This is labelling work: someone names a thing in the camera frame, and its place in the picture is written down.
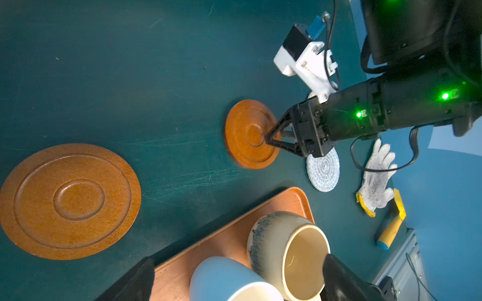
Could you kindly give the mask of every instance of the white glove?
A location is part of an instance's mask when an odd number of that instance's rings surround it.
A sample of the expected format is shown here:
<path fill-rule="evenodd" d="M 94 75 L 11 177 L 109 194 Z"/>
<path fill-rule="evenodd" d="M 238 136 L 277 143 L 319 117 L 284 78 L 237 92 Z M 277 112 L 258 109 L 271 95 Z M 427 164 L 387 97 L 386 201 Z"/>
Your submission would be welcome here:
<path fill-rule="evenodd" d="M 395 159 L 395 153 L 389 152 L 390 145 L 384 144 L 380 147 L 382 141 L 377 139 L 373 145 L 373 153 L 366 168 L 372 170 L 387 170 L 397 168 L 397 164 L 390 163 Z M 363 182 L 360 190 L 357 192 L 357 202 L 360 203 L 363 210 L 370 217 L 375 217 L 375 208 L 383 208 L 388 201 L 393 199 L 393 189 L 386 188 L 388 180 L 395 171 L 387 172 L 369 172 L 363 174 Z"/>

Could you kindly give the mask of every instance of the orange tray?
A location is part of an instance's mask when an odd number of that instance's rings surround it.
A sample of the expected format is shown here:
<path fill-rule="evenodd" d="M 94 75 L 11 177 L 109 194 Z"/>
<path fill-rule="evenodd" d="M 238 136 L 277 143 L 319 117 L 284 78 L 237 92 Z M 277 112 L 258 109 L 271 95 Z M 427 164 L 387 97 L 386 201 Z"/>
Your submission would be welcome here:
<path fill-rule="evenodd" d="M 225 256 L 249 266 L 246 245 L 254 223 L 276 211 L 288 211 L 314 222 L 303 190 L 291 187 L 203 238 L 155 269 L 150 301 L 188 301 L 196 267 L 211 256 Z"/>

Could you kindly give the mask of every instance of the mug rim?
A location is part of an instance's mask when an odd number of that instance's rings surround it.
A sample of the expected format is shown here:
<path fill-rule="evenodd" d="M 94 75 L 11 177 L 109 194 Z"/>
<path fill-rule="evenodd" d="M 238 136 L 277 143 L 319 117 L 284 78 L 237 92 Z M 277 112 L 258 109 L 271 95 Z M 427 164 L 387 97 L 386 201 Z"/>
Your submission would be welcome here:
<path fill-rule="evenodd" d="M 328 239 L 326 238 L 326 235 L 325 233 L 315 224 L 313 223 L 306 223 L 306 224 L 303 224 L 299 227 L 297 227 L 291 234 L 290 234 L 290 238 L 288 239 L 288 241 L 286 242 L 286 246 L 284 247 L 284 253 L 283 253 L 283 261 L 281 263 L 281 281 L 283 283 L 283 288 L 284 288 L 284 291 L 286 292 L 286 294 L 288 295 L 288 297 L 290 297 L 291 300 L 293 301 L 309 301 L 313 298 L 316 297 L 316 295 L 319 295 L 321 293 L 321 291 L 324 289 L 325 287 L 325 283 L 323 282 L 323 285 L 320 289 L 320 291 L 316 294 L 314 294 L 312 297 L 308 298 L 308 299 L 298 299 L 297 297 L 293 296 L 293 294 L 290 292 L 289 288 L 288 288 L 288 285 L 286 284 L 286 277 L 284 276 L 284 264 L 286 263 L 286 255 L 288 254 L 288 249 L 291 245 L 291 242 L 293 241 L 293 239 L 295 238 L 296 235 L 298 235 L 298 233 L 300 233 L 301 231 L 305 230 L 305 229 L 308 229 L 308 228 L 311 228 L 311 229 L 315 229 L 317 230 L 324 238 L 324 241 L 326 242 L 326 246 L 328 247 L 328 254 L 331 254 L 331 250 L 330 250 L 330 243 L 328 242 Z"/>
<path fill-rule="evenodd" d="M 274 300 L 276 300 L 276 299 L 283 300 L 283 296 L 281 295 L 280 291 L 278 291 L 278 289 L 276 287 L 274 287 L 274 285 L 272 285 L 271 283 L 265 282 L 265 281 L 256 281 L 256 282 L 248 283 L 247 285 L 245 285 L 245 286 L 241 287 L 240 289 L 238 289 L 237 291 L 235 291 L 234 294 L 232 294 L 231 297 L 228 299 L 228 301 L 233 301 L 234 298 L 236 298 L 239 294 L 241 294 L 245 290 L 247 290 L 249 288 L 252 288 L 252 287 L 255 287 L 255 286 L 272 288 L 279 295 L 279 296 L 277 296 L 279 298 L 275 298 Z"/>

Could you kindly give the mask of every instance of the green tabletop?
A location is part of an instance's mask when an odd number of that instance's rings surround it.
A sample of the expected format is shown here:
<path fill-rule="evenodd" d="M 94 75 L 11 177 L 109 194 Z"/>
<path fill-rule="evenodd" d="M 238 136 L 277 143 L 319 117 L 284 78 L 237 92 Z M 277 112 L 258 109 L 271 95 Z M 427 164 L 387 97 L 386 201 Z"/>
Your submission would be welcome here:
<path fill-rule="evenodd" d="M 346 87 L 366 77 L 348 0 L 339 2 L 332 48 Z M 306 98 L 308 87 L 273 58 L 293 23 L 324 10 L 331 1 L 3 1 L 0 182 L 39 150 L 95 144 L 132 166 L 142 204 L 119 242 L 78 260 L 35 257 L 0 231 L 0 299 L 93 300 L 142 257 L 160 263 L 290 186 L 306 192 L 332 252 L 371 281 L 392 251 L 374 242 L 386 210 L 370 218 L 355 202 L 362 173 L 351 141 L 336 147 L 337 187 L 321 193 L 304 159 L 281 151 L 246 170 L 222 138 L 239 100 L 281 117 Z M 357 147 L 366 159 L 370 143 Z"/>

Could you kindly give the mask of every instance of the wooden handle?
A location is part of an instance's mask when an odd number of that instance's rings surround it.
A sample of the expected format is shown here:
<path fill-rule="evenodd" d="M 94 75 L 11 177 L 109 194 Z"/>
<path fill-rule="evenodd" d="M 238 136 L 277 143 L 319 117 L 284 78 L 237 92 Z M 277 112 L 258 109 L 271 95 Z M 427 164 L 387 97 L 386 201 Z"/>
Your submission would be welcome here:
<path fill-rule="evenodd" d="M 400 229 L 400 226 L 402 225 L 403 220 L 400 218 L 400 216 L 397 216 L 392 220 L 390 225 L 383 231 L 382 235 L 380 238 L 377 240 L 376 244 L 381 247 L 384 250 L 388 250 L 395 239 L 395 236 L 397 236 L 398 230 Z"/>

